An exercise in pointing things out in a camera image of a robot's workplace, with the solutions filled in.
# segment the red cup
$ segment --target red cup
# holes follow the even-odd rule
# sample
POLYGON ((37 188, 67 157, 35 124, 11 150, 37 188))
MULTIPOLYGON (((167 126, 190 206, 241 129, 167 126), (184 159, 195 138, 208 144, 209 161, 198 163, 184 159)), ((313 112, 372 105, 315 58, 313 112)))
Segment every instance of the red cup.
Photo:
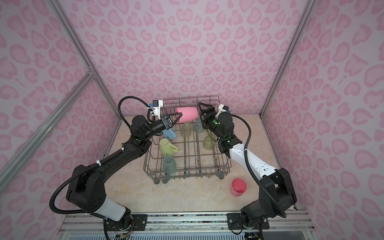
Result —
POLYGON ((247 183, 241 178, 235 178, 231 183, 231 194, 234 197, 239 197, 247 190, 247 183))
POLYGON ((190 122, 199 117, 199 113, 197 112, 197 108, 195 107, 181 107, 176 108, 177 113, 182 113, 179 122, 190 122))

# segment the clear plastic cup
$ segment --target clear plastic cup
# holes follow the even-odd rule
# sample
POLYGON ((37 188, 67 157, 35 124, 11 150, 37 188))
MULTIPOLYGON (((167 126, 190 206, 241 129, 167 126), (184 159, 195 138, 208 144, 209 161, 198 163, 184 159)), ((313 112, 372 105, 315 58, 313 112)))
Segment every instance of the clear plastic cup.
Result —
POLYGON ((189 122, 186 122, 181 126, 180 129, 180 136, 183 138, 189 138, 192 133, 192 125, 189 122))
POLYGON ((168 177, 174 177, 177 170, 175 158, 172 156, 166 156, 163 159, 163 171, 168 177))
POLYGON ((195 122, 195 125, 193 126, 193 130, 197 133, 197 134, 202 134, 205 129, 203 128, 203 124, 201 123, 201 120, 200 118, 198 118, 195 122))
POLYGON ((212 137, 207 136, 203 140, 203 148, 207 151, 213 150, 215 148, 215 141, 212 137))

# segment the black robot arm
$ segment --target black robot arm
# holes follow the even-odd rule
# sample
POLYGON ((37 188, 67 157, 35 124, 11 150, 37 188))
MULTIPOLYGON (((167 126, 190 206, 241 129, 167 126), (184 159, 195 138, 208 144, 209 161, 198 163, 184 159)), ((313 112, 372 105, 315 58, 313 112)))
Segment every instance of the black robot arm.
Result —
POLYGON ((116 229, 127 230, 132 226, 131 211, 107 198, 104 183, 120 168, 144 155, 151 145, 150 138, 165 129, 172 128, 181 118, 182 113, 173 113, 162 116, 154 122, 138 115, 133 118, 129 126, 131 137, 122 143, 122 148, 101 161, 89 166, 77 166, 72 177, 63 183, 52 195, 50 208, 59 214, 89 213, 96 217, 106 219, 109 226, 116 229), (69 184, 66 199, 80 207, 81 210, 60 210, 55 206, 58 193, 69 184))

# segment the metal bracket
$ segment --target metal bracket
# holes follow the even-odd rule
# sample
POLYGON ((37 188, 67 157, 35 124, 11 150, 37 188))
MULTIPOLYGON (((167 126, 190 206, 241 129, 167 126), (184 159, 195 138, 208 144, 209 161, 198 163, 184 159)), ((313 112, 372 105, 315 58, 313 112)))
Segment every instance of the metal bracket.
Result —
MULTIPOLYGON (((245 229, 243 226, 243 217, 240 214, 227 214, 227 224, 229 230, 245 229)), ((269 229, 269 223, 267 219, 263 221, 262 229, 269 229)))
POLYGON ((134 231, 144 231, 145 226, 147 225, 147 214, 134 214, 131 215, 133 221, 135 222, 135 227, 133 228, 134 231))
MULTIPOLYGON (((146 214, 133 214, 131 215, 133 222, 135 223, 133 231, 144 231, 145 226, 147 224, 147 217, 146 214)), ((113 222, 110 222, 106 226, 107 231, 120 231, 118 229, 118 226, 114 224, 113 222)))

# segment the dish rack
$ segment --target dish rack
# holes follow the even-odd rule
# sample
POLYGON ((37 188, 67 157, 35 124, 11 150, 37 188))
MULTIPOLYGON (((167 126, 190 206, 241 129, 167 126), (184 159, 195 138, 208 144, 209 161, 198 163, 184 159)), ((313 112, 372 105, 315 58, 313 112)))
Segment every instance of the dish rack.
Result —
MULTIPOLYGON (((161 108, 161 116, 165 114, 175 113, 178 107, 196 107, 197 103, 202 102, 215 106, 217 111, 220 103, 219 96, 196 96, 185 98, 174 98, 163 100, 161 108)), ((177 116, 172 116, 172 120, 176 120, 177 116)), ((174 176, 169 177, 163 171, 162 162, 165 157, 160 151, 159 142, 163 139, 162 136, 153 136, 152 144, 145 155, 144 172, 153 179, 155 184, 159 184, 160 180, 166 184, 171 179, 181 179, 187 177, 208 177, 217 176, 223 179, 230 172, 231 160, 226 155, 221 154, 217 143, 211 151, 203 148, 203 140, 208 136, 207 131, 202 134, 197 134, 194 131, 195 121, 192 124, 192 133, 188 139, 180 136, 180 129, 183 123, 177 123, 173 126, 177 138, 171 140, 172 144, 178 147, 179 151, 175 152, 177 171, 174 176)))

